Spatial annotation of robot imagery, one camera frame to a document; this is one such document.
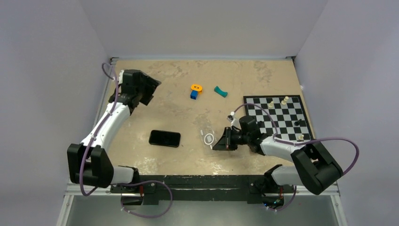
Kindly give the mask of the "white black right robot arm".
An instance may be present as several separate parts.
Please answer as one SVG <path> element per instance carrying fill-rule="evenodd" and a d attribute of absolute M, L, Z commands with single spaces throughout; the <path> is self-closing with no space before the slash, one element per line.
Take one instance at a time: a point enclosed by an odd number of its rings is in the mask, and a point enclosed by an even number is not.
<path fill-rule="evenodd" d="M 225 127 L 221 138 L 213 145 L 215 151 L 234 151 L 247 145 L 254 153 L 274 156 L 293 163 L 293 166 L 275 165 L 265 172 L 255 188 L 260 192 L 277 191 L 282 186 L 304 186 L 319 195 L 343 176 L 343 170 L 321 142 L 285 144 L 283 140 L 262 133 L 253 116 L 239 119 L 240 127 Z"/>

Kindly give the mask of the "black white chessboard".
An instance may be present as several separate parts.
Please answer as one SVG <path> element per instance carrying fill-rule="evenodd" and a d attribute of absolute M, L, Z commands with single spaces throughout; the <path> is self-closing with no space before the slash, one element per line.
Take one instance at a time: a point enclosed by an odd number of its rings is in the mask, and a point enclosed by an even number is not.
<path fill-rule="evenodd" d="M 287 104 L 282 105 L 280 102 L 284 97 L 279 95 L 244 96 L 246 115 L 256 118 L 261 133 L 272 135 L 275 132 L 272 125 L 273 121 L 278 128 L 277 138 L 279 139 L 290 142 L 304 142 L 314 139 L 301 96 L 288 95 Z M 268 108 L 271 101 L 274 102 L 274 107 Z M 299 119 L 303 121 L 299 126 L 296 126 L 294 123 Z M 304 140 L 298 139 L 301 134 L 304 135 Z"/>

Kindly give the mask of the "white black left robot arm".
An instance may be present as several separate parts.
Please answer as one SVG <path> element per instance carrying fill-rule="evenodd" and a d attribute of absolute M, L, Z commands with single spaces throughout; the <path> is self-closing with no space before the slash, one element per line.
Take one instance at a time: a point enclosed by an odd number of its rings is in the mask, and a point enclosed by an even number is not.
<path fill-rule="evenodd" d="M 67 159 L 72 183 L 100 188 L 122 184 L 128 192 L 140 188 L 138 170 L 113 166 L 107 151 L 123 123 L 139 104 L 148 105 L 161 84 L 141 70 L 122 70 L 106 110 L 92 131 L 78 144 L 70 144 Z"/>

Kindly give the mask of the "black phone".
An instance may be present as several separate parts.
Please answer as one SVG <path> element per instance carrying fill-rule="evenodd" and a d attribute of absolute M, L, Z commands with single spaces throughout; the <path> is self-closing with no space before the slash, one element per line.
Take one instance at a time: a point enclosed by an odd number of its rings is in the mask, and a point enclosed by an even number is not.
<path fill-rule="evenodd" d="M 152 130 L 149 137 L 149 144 L 167 147 L 178 147 L 181 134 L 178 132 Z"/>

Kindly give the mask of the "black front mounting bar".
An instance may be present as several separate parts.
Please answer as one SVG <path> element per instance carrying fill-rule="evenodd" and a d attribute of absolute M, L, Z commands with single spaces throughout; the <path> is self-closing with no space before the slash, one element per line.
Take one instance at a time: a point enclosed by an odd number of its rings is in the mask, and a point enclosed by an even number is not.
<path fill-rule="evenodd" d="M 266 196 L 292 194 L 293 186 L 266 185 L 264 175 L 141 175 L 142 187 L 113 186 L 112 193 L 143 195 L 145 205 L 159 201 L 240 201 L 261 204 Z"/>

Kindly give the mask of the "white chess piece tall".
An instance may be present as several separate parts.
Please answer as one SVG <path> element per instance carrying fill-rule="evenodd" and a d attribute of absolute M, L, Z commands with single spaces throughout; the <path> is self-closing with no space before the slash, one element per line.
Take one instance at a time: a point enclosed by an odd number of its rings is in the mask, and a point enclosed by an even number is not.
<path fill-rule="evenodd" d="M 281 100 L 280 103 L 281 103 L 282 105 L 286 105 L 288 100 L 289 100 L 289 97 L 288 97 L 288 96 L 285 96 L 285 97 Z"/>

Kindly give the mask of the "blue toy block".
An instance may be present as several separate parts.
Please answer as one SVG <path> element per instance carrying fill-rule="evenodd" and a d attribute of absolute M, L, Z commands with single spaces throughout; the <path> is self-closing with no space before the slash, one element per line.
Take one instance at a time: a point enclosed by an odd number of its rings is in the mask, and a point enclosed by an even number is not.
<path fill-rule="evenodd" d="M 198 98 L 199 92 L 196 90 L 192 90 L 190 93 L 190 98 L 196 100 Z"/>

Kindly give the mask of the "black chess piece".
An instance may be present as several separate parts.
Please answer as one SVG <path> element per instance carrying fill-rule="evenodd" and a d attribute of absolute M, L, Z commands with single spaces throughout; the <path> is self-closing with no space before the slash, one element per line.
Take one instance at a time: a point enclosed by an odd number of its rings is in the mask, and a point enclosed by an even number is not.
<path fill-rule="evenodd" d="M 301 124 L 302 121 L 303 121 L 302 119 L 299 119 L 299 120 L 296 121 L 294 124 L 295 124 L 296 126 L 299 126 L 299 125 Z"/>

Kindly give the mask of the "teal curved toy block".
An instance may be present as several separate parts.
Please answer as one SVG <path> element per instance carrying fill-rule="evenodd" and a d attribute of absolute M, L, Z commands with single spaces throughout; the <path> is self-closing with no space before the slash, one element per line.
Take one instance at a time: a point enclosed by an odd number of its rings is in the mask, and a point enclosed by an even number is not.
<path fill-rule="evenodd" d="M 214 92 L 219 94 L 220 96 L 226 98 L 228 96 L 228 92 L 221 90 L 218 86 L 215 86 Z"/>

